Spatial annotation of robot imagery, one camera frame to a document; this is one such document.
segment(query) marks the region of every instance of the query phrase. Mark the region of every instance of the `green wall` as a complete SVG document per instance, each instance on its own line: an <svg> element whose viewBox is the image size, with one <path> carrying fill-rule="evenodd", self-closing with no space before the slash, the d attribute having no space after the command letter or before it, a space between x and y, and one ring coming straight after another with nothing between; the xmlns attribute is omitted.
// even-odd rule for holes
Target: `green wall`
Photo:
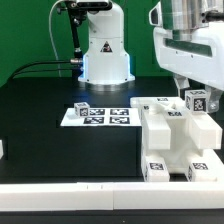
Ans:
<svg viewBox="0 0 224 224"><path fill-rule="evenodd" d="M157 65L152 41L153 27L148 22L148 12L157 1L128 0L124 10L125 48L131 56L131 72L136 76L168 74L161 71ZM55 59L48 33L48 15L55 2L56 0L1 1L0 85L21 65ZM124 0L114 2L123 4ZM61 16L54 14L53 34L60 59L70 59L73 55L73 45L67 13ZM85 52L88 48L87 22L79 28L79 35ZM58 73L44 75L57 76ZM63 76L68 75L70 72L63 72Z"/></svg>

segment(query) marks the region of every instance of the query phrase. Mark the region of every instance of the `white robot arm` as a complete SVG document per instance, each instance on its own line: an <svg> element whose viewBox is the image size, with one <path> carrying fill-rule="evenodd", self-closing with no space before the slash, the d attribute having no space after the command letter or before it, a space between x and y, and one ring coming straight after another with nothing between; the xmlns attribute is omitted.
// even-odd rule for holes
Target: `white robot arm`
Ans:
<svg viewBox="0 0 224 224"><path fill-rule="evenodd" d="M84 55L84 72L79 77L81 83L102 91L116 90L134 81L130 74L129 55L124 50L124 13L119 5L111 3L110 10L87 13L89 50ZM99 3L77 0L77 4ZM106 5L109 1L102 0L100 4Z"/></svg>
<svg viewBox="0 0 224 224"><path fill-rule="evenodd" d="M187 78L206 85L208 112L218 110L224 91L223 1L161 0L149 13L160 67L175 74L179 88Z"/></svg>
<svg viewBox="0 0 224 224"><path fill-rule="evenodd" d="M91 89L113 91L133 83L130 74L130 58L124 49L124 13L110 0L69 0L68 10L75 59L83 62L83 73L78 80ZM88 19L89 49L83 56L77 27Z"/></svg>

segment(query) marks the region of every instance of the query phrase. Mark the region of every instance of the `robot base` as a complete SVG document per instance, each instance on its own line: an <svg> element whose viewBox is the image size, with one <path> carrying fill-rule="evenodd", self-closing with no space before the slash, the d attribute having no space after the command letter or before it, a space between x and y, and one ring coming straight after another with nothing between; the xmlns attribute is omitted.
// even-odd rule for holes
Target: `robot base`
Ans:
<svg viewBox="0 0 224 224"><path fill-rule="evenodd" d="M100 84L92 84L92 83L88 83L88 82L82 82L79 80L79 85L80 87L86 88L86 89L90 89L90 90L94 90L94 91L99 91L99 92L113 92L113 91L119 91L122 89L128 89L128 88L132 88L135 85L135 80L131 80L128 82L124 82L121 84L111 84L111 85L100 85Z"/></svg>

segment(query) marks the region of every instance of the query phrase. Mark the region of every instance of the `white foam block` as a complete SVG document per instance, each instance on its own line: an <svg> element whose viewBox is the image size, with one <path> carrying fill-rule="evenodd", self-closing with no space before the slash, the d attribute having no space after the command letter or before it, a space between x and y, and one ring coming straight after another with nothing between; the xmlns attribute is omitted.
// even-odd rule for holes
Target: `white foam block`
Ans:
<svg viewBox="0 0 224 224"><path fill-rule="evenodd" d="M146 150L169 150L171 129L162 114L149 114L143 111L143 134Z"/></svg>
<svg viewBox="0 0 224 224"><path fill-rule="evenodd" d="M189 134L198 149L221 149L222 129L207 114L190 114Z"/></svg>
<svg viewBox="0 0 224 224"><path fill-rule="evenodd" d="M170 175L162 157L147 156L145 160L144 178L146 182L169 182Z"/></svg>
<svg viewBox="0 0 224 224"><path fill-rule="evenodd" d="M0 185L0 211L112 209L110 183Z"/></svg>
<svg viewBox="0 0 224 224"><path fill-rule="evenodd" d="M185 175L190 182L212 182L217 180L208 162L202 158L188 159L188 168Z"/></svg>

